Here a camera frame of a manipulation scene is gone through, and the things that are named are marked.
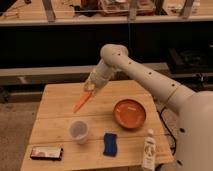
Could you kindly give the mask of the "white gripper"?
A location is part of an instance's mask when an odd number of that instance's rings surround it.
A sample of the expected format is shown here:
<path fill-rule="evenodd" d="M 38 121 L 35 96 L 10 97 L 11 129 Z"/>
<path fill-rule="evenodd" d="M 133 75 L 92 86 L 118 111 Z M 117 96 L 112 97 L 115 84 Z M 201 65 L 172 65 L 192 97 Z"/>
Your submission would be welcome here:
<path fill-rule="evenodd" d="M 88 77 L 88 81 L 84 84 L 86 92 L 92 92 L 95 88 L 103 88 L 110 79 L 109 70 L 93 69 Z"/>

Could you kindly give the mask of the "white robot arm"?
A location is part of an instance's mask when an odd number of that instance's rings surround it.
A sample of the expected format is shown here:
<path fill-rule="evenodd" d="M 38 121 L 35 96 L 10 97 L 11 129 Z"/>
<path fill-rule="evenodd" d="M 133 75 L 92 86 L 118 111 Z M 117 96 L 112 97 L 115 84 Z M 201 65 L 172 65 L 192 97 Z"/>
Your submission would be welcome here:
<path fill-rule="evenodd" d="M 195 92 L 187 86 L 129 57 L 128 49 L 106 44 L 100 61 L 87 78 L 84 90 L 96 94 L 117 70 L 144 87 L 179 115 L 176 171 L 213 171 L 213 91 Z"/>

